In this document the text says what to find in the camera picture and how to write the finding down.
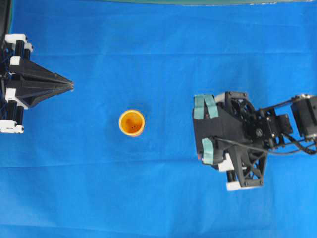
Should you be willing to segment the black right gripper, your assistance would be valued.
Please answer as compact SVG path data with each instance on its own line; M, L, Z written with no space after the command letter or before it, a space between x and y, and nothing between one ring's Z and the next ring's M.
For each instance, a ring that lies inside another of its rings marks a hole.
M195 95L193 124L199 159L226 173L228 191L262 187L269 150L293 133L287 114L255 110L245 93Z

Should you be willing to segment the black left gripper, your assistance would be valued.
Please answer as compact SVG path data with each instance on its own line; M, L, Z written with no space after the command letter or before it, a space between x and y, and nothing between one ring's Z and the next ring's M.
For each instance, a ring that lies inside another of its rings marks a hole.
M71 80L53 73L29 60L33 46L25 34L4 34L0 39L0 132L24 132L24 110L39 102L74 89ZM61 83L65 86L7 87L12 75L18 74L36 81Z

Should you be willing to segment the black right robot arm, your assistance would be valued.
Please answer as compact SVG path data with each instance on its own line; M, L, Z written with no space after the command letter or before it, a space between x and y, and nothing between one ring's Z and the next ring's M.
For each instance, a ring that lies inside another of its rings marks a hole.
M297 151L317 152L317 98L297 95L279 104L289 105L301 137L292 136L287 114L276 106L255 109L246 93L227 91L194 97L192 112L196 150L205 165L225 172L228 191L263 186L269 154L279 147L295 145Z

